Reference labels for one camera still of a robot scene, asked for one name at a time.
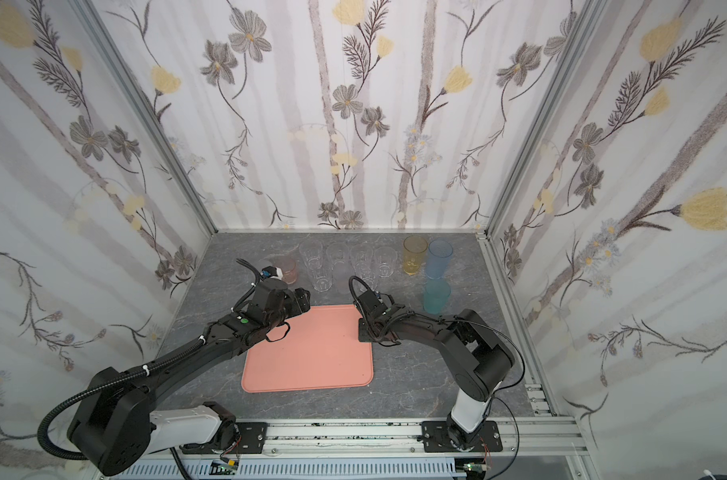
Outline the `clear faceted glass five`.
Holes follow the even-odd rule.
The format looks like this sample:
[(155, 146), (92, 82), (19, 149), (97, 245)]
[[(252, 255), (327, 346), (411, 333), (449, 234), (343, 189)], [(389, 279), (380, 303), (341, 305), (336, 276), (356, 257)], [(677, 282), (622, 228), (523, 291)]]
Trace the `clear faceted glass five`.
[(333, 286), (332, 268), (327, 264), (322, 264), (317, 268), (309, 267), (308, 275), (312, 287), (317, 292), (327, 292)]

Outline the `pink rectangular tray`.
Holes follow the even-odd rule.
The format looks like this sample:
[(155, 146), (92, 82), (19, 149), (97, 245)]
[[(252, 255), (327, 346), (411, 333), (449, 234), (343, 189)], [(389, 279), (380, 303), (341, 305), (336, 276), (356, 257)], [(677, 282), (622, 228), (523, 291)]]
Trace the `pink rectangular tray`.
[(242, 389), (250, 394), (353, 388), (373, 381), (373, 348), (358, 340), (352, 305), (313, 306), (247, 353)]

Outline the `clear faceted glass one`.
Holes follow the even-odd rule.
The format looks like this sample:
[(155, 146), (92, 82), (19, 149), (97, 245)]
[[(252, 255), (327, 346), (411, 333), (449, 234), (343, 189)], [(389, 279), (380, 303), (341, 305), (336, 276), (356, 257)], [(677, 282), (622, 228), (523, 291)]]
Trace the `clear faceted glass one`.
[(299, 245), (299, 254), (308, 269), (317, 270), (323, 266), (323, 245), (319, 240), (305, 239)]

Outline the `clear faceted glass four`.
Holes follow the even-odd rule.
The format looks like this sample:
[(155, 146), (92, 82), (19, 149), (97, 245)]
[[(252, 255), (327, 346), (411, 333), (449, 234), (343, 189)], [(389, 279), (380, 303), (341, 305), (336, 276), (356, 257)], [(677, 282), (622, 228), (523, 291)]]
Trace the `clear faceted glass four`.
[(395, 273), (397, 266), (397, 252), (389, 246), (381, 246), (375, 249), (373, 254), (373, 269), (380, 278), (389, 278)]

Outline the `clear faceted glass two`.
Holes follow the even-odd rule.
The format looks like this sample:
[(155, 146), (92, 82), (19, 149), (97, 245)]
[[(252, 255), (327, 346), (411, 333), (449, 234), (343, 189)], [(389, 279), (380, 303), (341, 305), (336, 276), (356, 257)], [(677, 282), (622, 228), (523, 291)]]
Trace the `clear faceted glass two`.
[(344, 242), (332, 242), (326, 248), (326, 259), (331, 269), (334, 269), (337, 265), (347, 265), (349, 255), (349, 247)]

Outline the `clear faceted glass three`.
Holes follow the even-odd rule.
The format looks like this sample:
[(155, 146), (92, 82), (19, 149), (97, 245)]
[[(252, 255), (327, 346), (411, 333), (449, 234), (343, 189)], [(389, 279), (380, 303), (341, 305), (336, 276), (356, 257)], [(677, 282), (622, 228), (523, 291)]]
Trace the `clear faceted glass three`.
[(367, 281), (373, 278), (373, 248), (369, 244), (359, 243), (351, 246), (350, 260), (358, 277)]

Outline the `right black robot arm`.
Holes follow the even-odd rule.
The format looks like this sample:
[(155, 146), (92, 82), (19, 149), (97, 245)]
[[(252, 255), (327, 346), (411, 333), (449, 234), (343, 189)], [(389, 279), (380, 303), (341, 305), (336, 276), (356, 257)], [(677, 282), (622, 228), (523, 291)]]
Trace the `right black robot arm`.
[(497, 391), (515, 365), (523, 365), (517, 346), (487, 325), (477, 312), (465, 309), (451, 316), (415, 311), (362, 286), (349, 287), (360, 314), (358, 340), (393, 348), (405, 341), (439, 352), (459, 388), (447, 415), (447, 443), (469, 451), (481, 441), (481, 431)]

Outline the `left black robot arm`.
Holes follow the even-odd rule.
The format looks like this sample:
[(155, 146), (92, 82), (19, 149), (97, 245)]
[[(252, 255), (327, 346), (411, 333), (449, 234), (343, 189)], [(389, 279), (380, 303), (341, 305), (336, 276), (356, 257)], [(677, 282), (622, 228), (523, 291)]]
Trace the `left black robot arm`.
[(269, 333), (310, 309), (310, 293), (276, 277), (259, 278), (229, 314), (183, 346), (119, 372), (98, 372), (89, 386), (53, 407), (39, 423), (44, 452), (87, 460), (106, 476), (125, 472), (157, 451), (224, 453), (242, 434), (235, 416), (216, 402), (183, 410), (161, 404), (209, 369), (265, 342)]

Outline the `pink tinted cup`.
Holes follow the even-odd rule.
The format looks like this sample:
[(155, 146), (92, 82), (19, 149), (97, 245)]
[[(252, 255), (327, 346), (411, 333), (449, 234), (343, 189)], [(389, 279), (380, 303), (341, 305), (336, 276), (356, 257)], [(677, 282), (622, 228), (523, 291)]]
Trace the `pink tinted cup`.
[(282, 280), (286, 284), (292, 285), (297, 282), (297, 264), (293, 258), (288, 256), (281, 256), (277, 258), (277, 260), (275, 260), (274, 265), (276, 268), (279, 268), (281, 270)]

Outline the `teal frosted cup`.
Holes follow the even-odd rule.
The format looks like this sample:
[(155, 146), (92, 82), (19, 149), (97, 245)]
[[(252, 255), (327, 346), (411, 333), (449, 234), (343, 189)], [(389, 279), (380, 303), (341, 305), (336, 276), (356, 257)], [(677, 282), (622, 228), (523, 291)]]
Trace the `teal frosted cup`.
[(431, 279), (423, 287), (423, 310), (439, 315), (451, 297), (451, 286), (443, 279)]

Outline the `yellow tinted cup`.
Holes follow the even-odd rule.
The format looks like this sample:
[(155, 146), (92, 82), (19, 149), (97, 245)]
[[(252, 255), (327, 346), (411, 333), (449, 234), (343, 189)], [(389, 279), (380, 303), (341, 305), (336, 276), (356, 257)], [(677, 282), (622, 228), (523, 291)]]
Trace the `yellow tinted cup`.
[(409, 275), (417, 275), (423, 261), (425, 261), (425, 253), (429, 249), (429, 242), (419, 235), (409, 235), (403, 240), (403, 271)]

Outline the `blue tinted cup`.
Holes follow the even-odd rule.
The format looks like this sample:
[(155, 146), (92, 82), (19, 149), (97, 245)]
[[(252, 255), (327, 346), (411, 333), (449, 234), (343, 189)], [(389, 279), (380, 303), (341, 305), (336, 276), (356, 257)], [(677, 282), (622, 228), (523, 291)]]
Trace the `blue tinted cup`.
[(445, 239), (435, 239), (429, 243), (425, 276), (429, 279), (441, 279), (445, 276), (449, 263), (453, 258), (453, 246)]

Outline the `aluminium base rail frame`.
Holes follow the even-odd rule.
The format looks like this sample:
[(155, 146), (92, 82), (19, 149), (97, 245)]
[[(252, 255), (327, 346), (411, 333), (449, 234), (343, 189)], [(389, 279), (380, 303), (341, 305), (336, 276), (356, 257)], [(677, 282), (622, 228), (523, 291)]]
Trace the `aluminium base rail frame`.
[(575, 420), (569, 417), (489, 418), (469, 451), (452, 448), (442, 419), (249, 420), (235, 451), (155, 453), (121, 473), (123, 479), (192, 479), (184, 460), (451, 458), (465, 479), (597, 479), (599, 472)]

